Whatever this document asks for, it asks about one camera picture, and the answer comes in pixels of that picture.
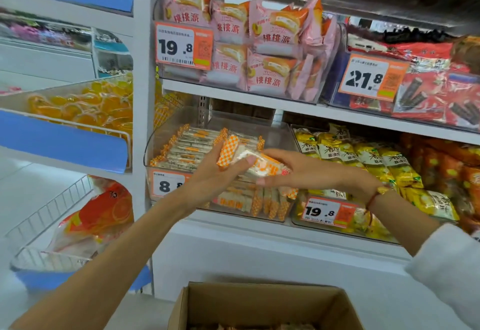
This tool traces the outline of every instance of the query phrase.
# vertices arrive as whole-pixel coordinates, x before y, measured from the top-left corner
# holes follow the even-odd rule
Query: cardboard box
[[[283,323],[317,330],[364,330],[338,287],[284,284],[189,283],[173,307],[168,330],[222,324],[268,329]]]

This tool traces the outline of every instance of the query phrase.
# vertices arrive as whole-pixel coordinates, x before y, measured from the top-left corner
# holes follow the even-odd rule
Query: hand
[[[282,149],[266,149],[262,153],[285,163],[291,168],[292,173],[285,176],[259,178],[256,181],[259,186],[286,186],[312,190],[335,189],[353,194],[359,199],[367,197],[367,200],[372,188],[375,191],[381,186],[381,182],[373,175],[358,167],[327,162]]]
[[[227,169],[220,170],[217,161],[222,146],[223,143],[216,144],[205,155],[190,179],[172,192],[178,195],[186,206],[187,212],[184,217],[225,191],[238,175],[245,173],[255,163],[256,157],[249,156],[230,165]]]

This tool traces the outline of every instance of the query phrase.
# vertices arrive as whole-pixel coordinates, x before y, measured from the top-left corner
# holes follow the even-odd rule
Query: person's right hand
[[[256,184],[264,187],[285,186],[290,188],[348,192],[359,199],[366,199],[382,183],[369,172],[358,167],[345,166],[305,156],[299,152],[282,149],[265,149],[263,154],[291,168],[292,173],[259,178]]]

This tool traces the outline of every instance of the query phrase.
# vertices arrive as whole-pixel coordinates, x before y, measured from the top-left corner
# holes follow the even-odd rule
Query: white sleeve
[[[479,241],[478,235],[442,225],[405,268],[475,330],[480,330]]]

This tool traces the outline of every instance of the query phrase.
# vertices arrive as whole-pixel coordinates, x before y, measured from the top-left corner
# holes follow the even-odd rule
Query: person's left hand
[[[227,169],[220,170],[217,165],[223,143],[216,144],[205,155],[198,168],[182,187],[173,191],[179,195],[186,205],[185,217],[190,215],[199,206],[210,202],[230,186],[233,180],[247,171],[256,161],[257,157],[249,156],[231,164]]]

